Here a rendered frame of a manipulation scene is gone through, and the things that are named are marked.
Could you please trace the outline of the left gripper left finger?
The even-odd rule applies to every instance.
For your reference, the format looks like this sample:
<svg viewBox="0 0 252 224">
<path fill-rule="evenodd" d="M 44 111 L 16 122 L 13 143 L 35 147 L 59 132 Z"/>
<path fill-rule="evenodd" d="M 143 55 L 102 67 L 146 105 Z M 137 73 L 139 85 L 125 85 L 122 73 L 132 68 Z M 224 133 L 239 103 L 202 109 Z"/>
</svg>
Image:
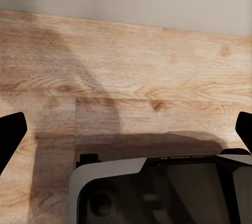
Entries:
<svg viewBox="0 0 252 224">
<path fill-rule="evenodd" d="M 0 174 L 27 132 L 23 112 L 0 118 Z"/>
</svg>

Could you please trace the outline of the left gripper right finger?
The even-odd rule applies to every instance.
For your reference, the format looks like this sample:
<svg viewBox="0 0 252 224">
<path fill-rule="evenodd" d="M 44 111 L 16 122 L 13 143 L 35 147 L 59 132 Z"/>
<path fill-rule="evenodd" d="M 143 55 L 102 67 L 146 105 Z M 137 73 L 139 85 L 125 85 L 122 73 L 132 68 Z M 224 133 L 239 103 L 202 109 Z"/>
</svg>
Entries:
<svg viewBox="0 0 252 224">
<path fill-rule="evenodd" d="M 241 111 L 236 121 L 235 130 L 252 154 L 252 114 Z"/>
</svg>

